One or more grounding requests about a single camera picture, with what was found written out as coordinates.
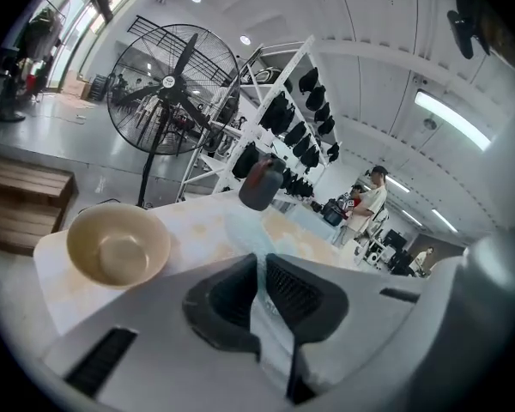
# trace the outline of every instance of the black container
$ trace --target black container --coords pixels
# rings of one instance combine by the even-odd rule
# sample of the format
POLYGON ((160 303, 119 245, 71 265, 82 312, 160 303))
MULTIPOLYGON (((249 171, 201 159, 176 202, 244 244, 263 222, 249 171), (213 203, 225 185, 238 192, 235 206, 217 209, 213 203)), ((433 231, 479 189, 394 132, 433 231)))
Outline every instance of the black container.
POLYGON ((256 163, 239 191, 240 201, 254 210, 264 210, 282 185, 286 163, 274 154, 256 163))

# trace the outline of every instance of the fan stand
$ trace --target fan stand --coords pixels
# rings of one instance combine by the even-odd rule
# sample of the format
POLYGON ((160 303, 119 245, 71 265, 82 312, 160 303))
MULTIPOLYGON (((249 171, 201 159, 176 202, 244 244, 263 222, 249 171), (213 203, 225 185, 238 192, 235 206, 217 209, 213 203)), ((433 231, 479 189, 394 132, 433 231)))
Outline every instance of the fan stand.
MULTIPOLYGON (((143 208, 145 205, 145 191, 147 190, 148 175, 150 174, 151 166, 153 165, 153 159, 155 158, 156 149, 158 148, 158 146, 161 142, 162 133, 163 133, 164 129, 166 128, 166 125, 170 121, 170 114, 171 114, 170 113, 170 103, 167 100, 163 100, 162 102, 163 102, 162 113, 161 113, 161 118, 159 119, 159 123, 158 123, 158 130, 156 131, 156 134, 154 135, 153 144, 151 145, 151 149, 148 152, 147 161, 145 162, 145 166, 143 167, 141 186, 139 188, 139 198, 137 199, 137 204, 136 204, 136 206, 138 206, 139 208, 143 208)), ((155 110, 156 110, 156 107, 158 106, 158 104, 159 103, 157 102, 156 105, 154 106, 151 116, 149 117, 149 122, 150 122, 150 119, 152 119, 153 114, 155 113, 155 110)))

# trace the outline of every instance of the fan blade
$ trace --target fan blade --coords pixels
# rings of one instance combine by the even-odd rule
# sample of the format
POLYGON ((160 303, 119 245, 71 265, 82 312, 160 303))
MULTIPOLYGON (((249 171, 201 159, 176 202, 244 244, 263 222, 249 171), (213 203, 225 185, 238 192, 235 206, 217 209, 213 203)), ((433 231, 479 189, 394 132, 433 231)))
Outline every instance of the fan blade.
POLYGON ((183 70, 185 69, 185 66, 187 63, 189 63, 189 59, 191 58, 192 52, 195 49, 195 44, 197 43, 198 34, 194 33, 185 46, 185 49, 181 52, 181 55, 179 56, 178 63, 175 64, 175 69, 173 70, 173 76, 178 77, 181 76, 183 73, 183 70))
POLYGON ((178 98, 179 104, 185 109, 185 111, 191 116, 192 119, 197 122, 201 127, 206 130, 211 130, 208 119, 202 113, 198 111, 198 109, 192 105, 192 102, 189 101, 185 94, 180 94, 178 98))
POLYGON ((127 94, 124 98, 118 101, 118 106, 126 106, 130 104, 133 100, 141 100, 148 94, 153 94, 158 92, 161 89, 160 85, 156 86, 147 86, 142 88, 141 90, 136 90, 135 92, 127 94))

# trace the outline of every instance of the black vent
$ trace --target black vent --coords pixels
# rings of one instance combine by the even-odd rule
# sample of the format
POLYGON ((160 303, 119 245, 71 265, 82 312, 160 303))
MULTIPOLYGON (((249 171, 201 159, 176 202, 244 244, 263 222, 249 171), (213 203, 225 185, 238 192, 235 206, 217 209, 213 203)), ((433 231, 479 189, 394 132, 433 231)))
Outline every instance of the black vent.
POLYGON ((133 331, 113 328, 76 365, 65 381, 87 396, 95 396, 136 336, 133 331))

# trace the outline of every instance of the white t-shirt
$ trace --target white t-shirt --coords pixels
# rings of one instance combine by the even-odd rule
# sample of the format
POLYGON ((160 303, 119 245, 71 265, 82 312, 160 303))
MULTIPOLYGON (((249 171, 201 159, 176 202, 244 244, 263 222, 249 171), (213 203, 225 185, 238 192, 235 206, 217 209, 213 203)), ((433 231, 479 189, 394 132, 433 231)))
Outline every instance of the white t-shirt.
POLYGON ((418 253, 416 255, 414 261, 412 261, 412 263, 410 263, 410 268, 413 271, 418 271, 418 269, 423 265, 423 261, 425 260, 426 256, 427 256, 426 251, 422 251, 422 252, 418 253))
MULTIPOLYGON (((379 188, 372 189, 368 192, 365 192, 364 194, 360 194, 361 202, 356 207, 356 209, 368 209, 376 214, 384 205, 386 198, 387 190, 385 189, 385 186, 380 186, 379 188)), ((362 233, 367 228, 368 223, 372 218, 373 215, 364 216, 351 213, 347 219, 347 227, 357 233, 362 233)))

